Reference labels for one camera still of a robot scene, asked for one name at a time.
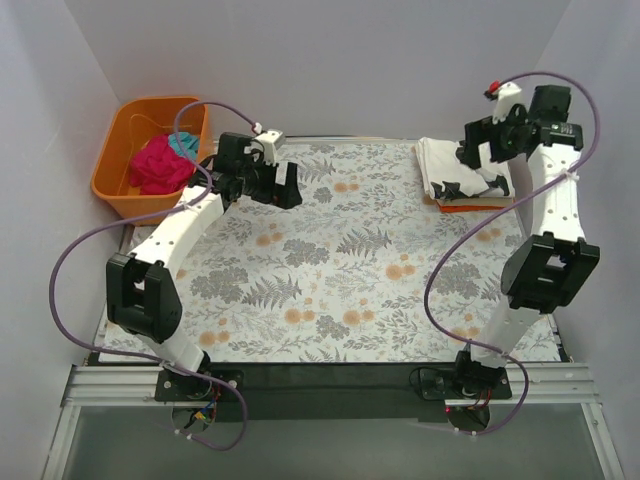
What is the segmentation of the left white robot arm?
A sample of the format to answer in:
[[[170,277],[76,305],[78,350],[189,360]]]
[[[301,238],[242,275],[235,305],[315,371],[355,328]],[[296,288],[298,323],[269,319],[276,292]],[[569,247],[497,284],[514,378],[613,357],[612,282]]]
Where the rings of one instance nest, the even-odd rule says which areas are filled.
[[[193,400],[213,386],[208,355],[182,329],[182,304],[174,280],[187,254],[231,204],[243,196],[283,210],[302,202],[297,166],[278,158],[285,135],[267,130],[254,137],[226,132],[183,190],[178,212],[165,217],[128,254],[106,265],[107,317],[143,341],[178,377]]]

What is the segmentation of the crumpled teal shirt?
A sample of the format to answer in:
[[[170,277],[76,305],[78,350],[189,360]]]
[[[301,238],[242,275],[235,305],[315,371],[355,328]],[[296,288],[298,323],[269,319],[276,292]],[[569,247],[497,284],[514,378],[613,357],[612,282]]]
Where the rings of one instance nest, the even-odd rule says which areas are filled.
[[[176,155],[188,160],[196,160],[200,146],[200,138],[197,135],[180,131],[168,136],[168,145]]]

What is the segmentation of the crumpled magenta shirt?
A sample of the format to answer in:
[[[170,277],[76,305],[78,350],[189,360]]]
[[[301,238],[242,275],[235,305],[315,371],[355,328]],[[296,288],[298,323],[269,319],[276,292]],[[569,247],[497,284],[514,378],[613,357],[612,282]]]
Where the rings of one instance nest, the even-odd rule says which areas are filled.
[[[181,190],[194,171],[191,161],[168,145],[170,134],[153,137],[130,161],[129,185],[141,195],[168,195]]]

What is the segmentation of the floral patterned table mat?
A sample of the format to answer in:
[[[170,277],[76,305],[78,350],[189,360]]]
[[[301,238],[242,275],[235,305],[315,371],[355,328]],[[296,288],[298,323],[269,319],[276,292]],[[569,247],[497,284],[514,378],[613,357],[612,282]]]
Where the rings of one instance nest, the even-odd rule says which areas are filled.
[[[241,199],[177,272],[188,338],[215,361],[452,360],[489,321],[516,214],[444,214],[410,143],[289,144],[303,202]]]

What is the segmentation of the white t shirt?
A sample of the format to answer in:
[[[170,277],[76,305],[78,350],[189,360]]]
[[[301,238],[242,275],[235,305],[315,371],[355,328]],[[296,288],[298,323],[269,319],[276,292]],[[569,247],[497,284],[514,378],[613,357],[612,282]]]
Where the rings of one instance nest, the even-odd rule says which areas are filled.
[[[506,162],[490,161],[489,143],[478,147],[481,167],[472,169],[456,156],[459,142],[423,137],[415,151],[425,192],[434,200],[513,198],[511,174]]]

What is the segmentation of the orange plastic basket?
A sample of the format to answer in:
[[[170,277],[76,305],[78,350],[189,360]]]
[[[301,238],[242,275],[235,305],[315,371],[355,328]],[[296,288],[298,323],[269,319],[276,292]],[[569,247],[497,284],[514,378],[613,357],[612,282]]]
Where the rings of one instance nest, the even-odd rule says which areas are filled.
[[[174,119],[196,97],[146,97],[124,104],[115,114],[91,180],[93,193],[120,217],[131,219],[175,206],[182,191],[142,195],[130,184],[130,161],[149,141],[173,132]]]

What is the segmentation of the folded orange shirt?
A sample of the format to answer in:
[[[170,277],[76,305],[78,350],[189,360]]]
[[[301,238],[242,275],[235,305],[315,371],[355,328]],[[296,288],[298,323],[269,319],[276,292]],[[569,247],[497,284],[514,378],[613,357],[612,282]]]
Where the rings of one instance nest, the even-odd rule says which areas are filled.
[[[446,214],[467,212],[493,212],[504,210],[505,206],[495,205],[438,205],[439,210]]]

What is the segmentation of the folded beige shirt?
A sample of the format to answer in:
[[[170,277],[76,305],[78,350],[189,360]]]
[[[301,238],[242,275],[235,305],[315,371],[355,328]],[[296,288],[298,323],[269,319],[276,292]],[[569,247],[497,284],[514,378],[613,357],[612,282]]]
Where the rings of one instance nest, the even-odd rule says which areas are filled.
[[[469,197],[457,199],[438,199],[437,203],[443,207],[495,207],[504,208],[514,202],[513,197]]]

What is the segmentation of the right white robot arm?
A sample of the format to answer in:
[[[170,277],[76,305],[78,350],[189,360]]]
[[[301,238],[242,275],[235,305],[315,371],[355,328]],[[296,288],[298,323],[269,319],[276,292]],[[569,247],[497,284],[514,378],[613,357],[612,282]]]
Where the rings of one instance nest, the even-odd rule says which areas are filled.
[[[532,200],[531,234],[503,267],[500,300],[474,345],[456,356],[454,389],[464,397],[495,390],[505,377],[508,354],[542,316],[568,305],[600,259],[582,228],[576,166],[583,149],[582,128],[568,120],[569,88],[541,85],[530,105],[514,82],[494,83],[485,93],[491,116],[469,123],[457,151],[464,164],[480,164],[480,148],[502,163],[523,154],[537,196]]]

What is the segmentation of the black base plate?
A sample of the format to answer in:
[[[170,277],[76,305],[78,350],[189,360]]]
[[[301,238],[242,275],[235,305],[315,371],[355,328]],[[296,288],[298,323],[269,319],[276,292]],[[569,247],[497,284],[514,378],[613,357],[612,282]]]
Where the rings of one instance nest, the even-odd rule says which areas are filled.
[[[452,362],[213,363],[204,372],[235,389],[161,370],[155,401],[195,406],[215,398],[219,422],[241,420],[243,405],[252,420],[443,422],[448,400],[512,396],[505,374],[488,384],[463,377]]]

